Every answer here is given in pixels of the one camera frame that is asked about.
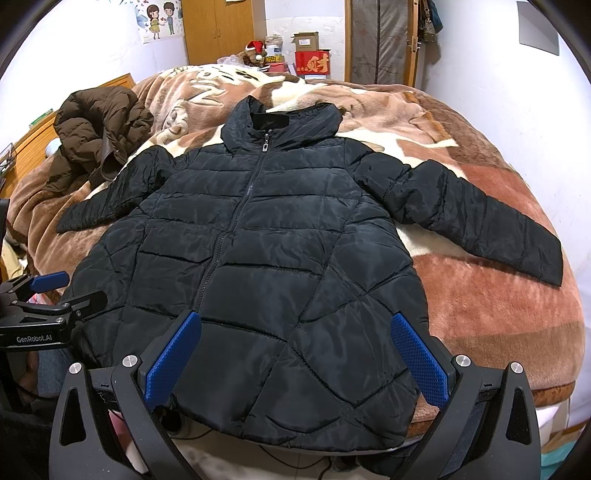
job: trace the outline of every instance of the zipper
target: zipper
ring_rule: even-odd
[[[209,281],[211,280],[213,272],[215,271],[217,264],[219,263],[220,256],[222,254],[223,240],[226,238],[227,234],[233,232],[236,229],[236,226],[238,225],[238,221],[240,220],[240,216],[242,215],[242,210],[244,210],[244,206],[246,205],[246,203],[248,202],[248,200],[250,199],[250,197],[252,195],[252,191],[254,190],[254,187],[255,187],[256,178],[259,176],[259,173],[261,172],[263,161],[265,160],[265,157],[267,156],[267,151],[269,150],[269,136],[270,136],[271,132],[272,132],[272,130],[265,131],[265,143],[263,143],[263,146],[262,146],[263,153],[262,153],[262,155],[259,156],[259,159],[256,162],[255,170],[252,173],[250,181],[248,182],[248,188],[246,189],[246,193],[245,193],[244,197],[242,198],[242,200],[240,201],[240,204],[238,204],[238,207],[236,208],[236,212],[234,213],[234,218],[232,219],[232,224],[230,225],[230,228],[228,230],[226,230],[225,232],[223,232],[222,234],[220,234],[220,236],[217,239],[216,246],[213,249],[212,262],[209,264],[207,271],[203,275],[203,280],[201,282],[201,285],[199,286],[199,292],[197,294],[197,299],[195,300],[195,303],[194,303],[193,310],[197,313],[199,313],[199,308],[201,307],[201,302],[203,300],[203,296],[205,295],[205,290],[207,289],[207,284],[209,284]]]

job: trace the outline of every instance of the wooden headboard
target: wooden headboard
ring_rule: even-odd
[[[101,87],[123,86],[132,88],[135,82],[131,74],[126,73],[109,82],[100,85]],[[57,138],[56,131],[53,129],[53,122],[56,113],[52,113],[44,118],[39,124],[35,125],[29,132],[22,137],[14,146],[17,155],[17,162],[14,168],[6,175],[6,183],[0,192],[1,198],[10,198],[18,182],[32,169],[45,160],[45,149],[47,144]]]

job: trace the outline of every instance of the jacket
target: jacket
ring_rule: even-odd
[[[45,190],[67,192],[75,180],[95,188],[113,180],[131,153],[150,137],[152,113],[122,86],[72,93],[53,124],[61,146],[51,163]]]
[[[203,333],[171,406],[254,442],[352,452],[400,445],[417,386],[390,338],[397,312],[428,329],[395,227],[560,285],[558,239],[436,161],[415,168],[336,137],[330,103],[265,113],[248,97],[223,144],[151,147],[58,229],[118,219],[64,295],[99,288],[104,313],[73,332],[102,367],[140,354],[186,308]]]

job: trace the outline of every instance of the santa hat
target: santa hat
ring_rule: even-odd
[[[245,48],[245,50],[254,50],[256,52],[255,59],[262,60],[262,41],[253,40]]]

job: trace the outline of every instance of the jacket's left sleeve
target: jacket's left sleeve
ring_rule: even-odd
[[[411,168],[397,158],[365,152],[356,155],[349,171],[396,221],[417,223],[468,253],[504,263],[552,285],[562,284],[558,238],[439,162],[427,160]]]
[[[57,233],[84,230],[127,215],[186,166],[186,155],[173,158],[159,145],[148,148],[131,160],[105,190],[68,208],[57,224]]]

